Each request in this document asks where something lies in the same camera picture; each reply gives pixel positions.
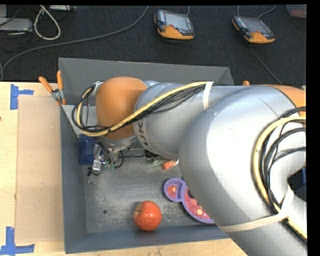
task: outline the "gray bin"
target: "gray bin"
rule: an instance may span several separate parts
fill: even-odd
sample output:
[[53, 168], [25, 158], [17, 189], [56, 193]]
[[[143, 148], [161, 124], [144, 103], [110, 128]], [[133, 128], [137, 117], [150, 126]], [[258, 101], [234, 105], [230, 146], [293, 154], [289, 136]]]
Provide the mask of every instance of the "gray bin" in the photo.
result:
[[[87, 86], [117, 76], [162, 83], [234, 84], [228, 67], [60, 58], [59, 70], [68, 105], [74, 105]], [[88, 166], [78, 163], [79, 139], [62, 108], [60, 129], [67, 254], [228, 238], [215, 224], [195, 220], [181, 203], [165, 196], [166, 180], [182, 178], [179, 165], [163, 170], [160, 162], [126, 158], [121, 168], [103, 170], [91, 184]], [[154, 201], [161, 208], [162, 222], [155, 231], [141, 231], [134, 224], [134, 209], [143, 200]]]

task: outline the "dark floor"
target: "dark floor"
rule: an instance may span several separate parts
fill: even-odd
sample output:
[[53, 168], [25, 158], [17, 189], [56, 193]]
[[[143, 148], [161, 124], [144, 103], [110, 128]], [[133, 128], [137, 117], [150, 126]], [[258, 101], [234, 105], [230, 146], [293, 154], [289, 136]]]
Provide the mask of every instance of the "dark floor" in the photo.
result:
[[[306, 5], [300, 6], [307, 11]], [[274, 9], [274, 5], [192, 5], [189, 17], [195, 37], [182, 44], [162, 40], [153, 18], [158, 9], [187, 14], [187, 5], [76, 5], [76, 11], [69, 12], [44, 7], [58, 22], [60, 37], [45, 40], [35, 29], [19, 36], [1, 31], [2, 81], [37, 82], [44, 76], [55, 83], [58, 60], [64, 57], [229, 67], [235, 84], [244, 80], [252, 85], [306, 84], [307, 18], [290, 15], [284, 4]], [[40, 5], [8, 4], [7, 17], [17, 13], [16, 18], [34, 22], [40, 9]], [[249, 44], [232, 24], [238, 11], [253, 18], [270, 11], [260, 19], [271, 28], [275, 41]], [[37, 30], [43, 37], [57, 35], [57, 27], [47, 14], [39, 20]]]

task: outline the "wooden surface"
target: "wooden surface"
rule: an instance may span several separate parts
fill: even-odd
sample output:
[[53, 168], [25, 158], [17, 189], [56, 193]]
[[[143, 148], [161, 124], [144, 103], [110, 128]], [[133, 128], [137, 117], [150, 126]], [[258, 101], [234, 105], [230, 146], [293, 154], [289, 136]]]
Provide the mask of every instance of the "wooden surface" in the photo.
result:
[[[30, 89], [33, 95], [18, 97], [48, 97], [54, 99], [41, 83], [0, 82], [0, 246], [5, 244], [6, 227], [15, 228], [16, 191], [17, 191], [17, 145], [18, 145], [18, 113], [19, 108], [10, 110], [11, 84], [19, 90]], [[37, 241], [33, 253], [35, 256], [64, 256], [63, 240]], [[77, 256], [245, 256], [246, 254], [231, 240], [210, 240], [170, 245], [137, 247], [75, 253]]]

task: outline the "orange cap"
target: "orange cap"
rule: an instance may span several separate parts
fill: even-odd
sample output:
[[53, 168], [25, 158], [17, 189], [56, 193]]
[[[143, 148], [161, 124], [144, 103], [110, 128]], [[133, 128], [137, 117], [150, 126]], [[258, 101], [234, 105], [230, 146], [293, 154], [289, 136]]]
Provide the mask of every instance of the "orange cap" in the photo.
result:
[[164, 162], [161, 166], [162, 166], [162, 169], [166, 170], [177, 165], [178, 163], [179, 163], [178, 159], [173, 159], [173, 160]]

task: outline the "red apple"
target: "red apple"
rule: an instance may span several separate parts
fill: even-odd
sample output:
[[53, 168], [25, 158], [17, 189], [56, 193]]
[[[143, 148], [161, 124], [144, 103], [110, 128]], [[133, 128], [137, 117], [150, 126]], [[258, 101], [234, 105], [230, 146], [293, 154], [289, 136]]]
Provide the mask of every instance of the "red apple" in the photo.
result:
[[140, 230], [154, 231], [161, 223], [162, 213], [155, 202], [145, 200], [135, 208], [133, 220]]

